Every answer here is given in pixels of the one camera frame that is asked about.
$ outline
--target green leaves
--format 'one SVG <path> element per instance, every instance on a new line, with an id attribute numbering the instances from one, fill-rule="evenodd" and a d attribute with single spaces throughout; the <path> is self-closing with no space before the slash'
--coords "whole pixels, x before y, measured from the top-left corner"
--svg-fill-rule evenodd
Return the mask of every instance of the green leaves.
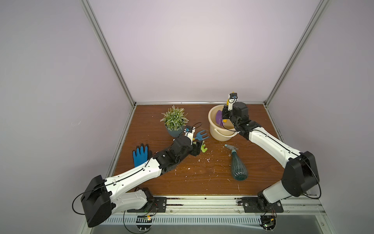
<path id="1" fill-rule="evenodd" d="M 184 114 L 183 108 L 175 108 L 175 106 L 172 106 L 166 113 L 162 114 L 164 118 L 162 118 L 160 122 L 165 121 L 165 125 L 169 130 L 177 131 L 188 123 L 188 119 L 185 117 L 187 114 Z"/>

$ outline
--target blue garden fork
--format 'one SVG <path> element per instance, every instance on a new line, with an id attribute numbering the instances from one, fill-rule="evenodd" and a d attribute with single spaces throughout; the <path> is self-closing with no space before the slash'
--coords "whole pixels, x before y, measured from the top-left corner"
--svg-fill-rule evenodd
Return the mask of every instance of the blue garden fork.
<path id="1" fill-rule="evenodd" d="M 209 136 L 208 137 L 203 137 L 203 136 L 207 135 L 207 133 L 201 134 L 202 132 L 205 132 L 205 130 L 202 130 L 202 131 L 196 133 L 195 139 L 197 139 L 197 140 L 205 140 L 205 139 L 209 138 Z"/>

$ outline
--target vent grille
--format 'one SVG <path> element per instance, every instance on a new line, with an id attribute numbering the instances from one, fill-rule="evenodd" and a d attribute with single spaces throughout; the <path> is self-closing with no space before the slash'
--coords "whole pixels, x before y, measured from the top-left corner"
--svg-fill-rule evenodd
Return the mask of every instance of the vent grille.
<path id="1" fill-rule="evenodd" d="M 125 224 L 145 223 L 147 220 L 137 218 L 134 215 L 125 215 Z M 111 215 L 102 225 L 121 224 L 123 225 L 122 215 Z M 258 215 L 175 215 L 174 217 L 160 215 L 153 217 L 152 225 L 259 225 L 261 224 Z"/>

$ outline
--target potted plant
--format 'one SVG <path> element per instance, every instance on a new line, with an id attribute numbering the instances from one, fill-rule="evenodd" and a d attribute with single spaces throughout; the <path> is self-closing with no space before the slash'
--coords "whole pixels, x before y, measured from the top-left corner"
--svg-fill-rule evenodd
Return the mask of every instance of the potted plant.
<path id="1" fill-rule="evenodd" d="M 172 106 L 166 113 L 162 113 L 164 118 L 160 122 L 165 122 L 165 127 L 172 137 L 178 137 L 184 130 L 188 119 L 185 117 L 183 108 L 175 108 Z"/>

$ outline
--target purple object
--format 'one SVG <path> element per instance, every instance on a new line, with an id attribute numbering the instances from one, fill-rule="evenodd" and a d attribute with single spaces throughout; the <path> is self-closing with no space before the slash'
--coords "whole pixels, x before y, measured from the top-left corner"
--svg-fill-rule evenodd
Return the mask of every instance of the purple object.
<path id="1" fill-rule="evenodd" d="M 222 122 L 222 111 L 221 111 L 221 110 L 217 111 L 217 114 L 215 115 L 215 122 L 216 122 L 217 124 L 219 124 L 220 126 L 223 127 L 223 122 Z"/>

